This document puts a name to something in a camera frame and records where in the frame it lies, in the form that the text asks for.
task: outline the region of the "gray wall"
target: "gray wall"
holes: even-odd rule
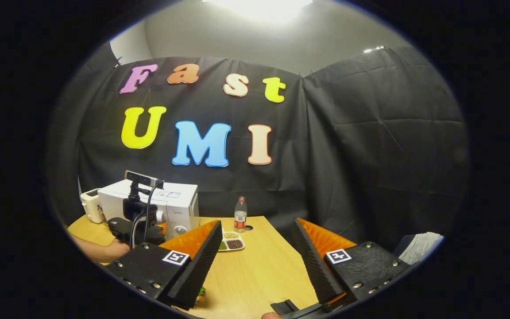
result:
[[[377,45],[409,45],[366,12],[333,0],[314,0],[285,23],[245,18],[201,0],[182,0],[133,29],[111,42],[115,55],[124,56],[122,63],[144,60],[147,52],[152,57],[229,57],[301,75]],[[140,32],[146,44],[134,41]]]

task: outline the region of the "beans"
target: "beans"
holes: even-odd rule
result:
[[[223,238],[229,239],[229,238],[239,238],[239,235],[236,233],[224,233]]]
[[[241,240],[229,240],[227,241],[227,245],[229,249],[237,249],[243,247],[243,243],[241,242]]]

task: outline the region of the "black fabric backdrop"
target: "black fabric backdrop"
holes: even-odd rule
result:
[[[125,170],[198,184],[202,216],[231,217],[237,197],[245,196],[248,215],[266,216],[288,241],[292,219],[300,217],[349,240],[393,249],[406,234],[445,235],[459,208],[468,178],[460,109],[437,70],[413,48],[360,54],[304,78],[222,58],[158,58],[115,68],[111,55],[100,63],[95,76],[78,79],[86,86],[67,89],[65,96],[77,100],[57,117],[62,148],[54,156],[51,150],[50,158],[59,160],[49,161],[47,172],[65,184],[49,196],[67,224],[83,215],[73,192],[76,174],[87,191],[121,180]],[[119,94],[133,67],[152,63],[157,71],[136,92]],[[167,83],[184,63],[200,65],[200,79]],[[224,93],[229,73],[249,78],[247,96]],[[269,77],[286,84],[282,103],[265,98],[262,80]],[[167,109],[156,139],[144,149],[126,147],[125,110],[145,109],[135,130],[141,136],[152,106]],[[177,121],[194,121],[201,136],[214,123],[231,125],[229,165],[172,164]],[[273,129],[269,165],[247,162],[252,124]]]

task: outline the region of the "bottle label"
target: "bottle label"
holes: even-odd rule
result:
[[[235,224],[234,224],[235,228],[237,228],[238,230],[242,230],[243,228],[245,228],[245,221],[243,222],[240,222],[239,220],[235,220]]]
[[[235,212],[235,220],[233,226],[238,230],[243,230],[245,228],[245,219],[247,218],[247,213],[242,211]]]

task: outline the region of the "white microwave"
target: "white microwave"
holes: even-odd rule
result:
[[[139,188],[151,190],[152,187],[139,184]],[[125,218],[123,215],[123,200],[129,197],[131,180],[124,179],[117,183],[97,190],[103,214],[107,220],[111,218]],[[148,196],[139,193],[142,202],[148,201]],[[200,225],[198,212],[198,185],[164,183],[163,189],[156,189],[151,197],[151,205],[156,205],[158,213],[162,213],[162,220],[166,222],[166,240],[175,238]]]

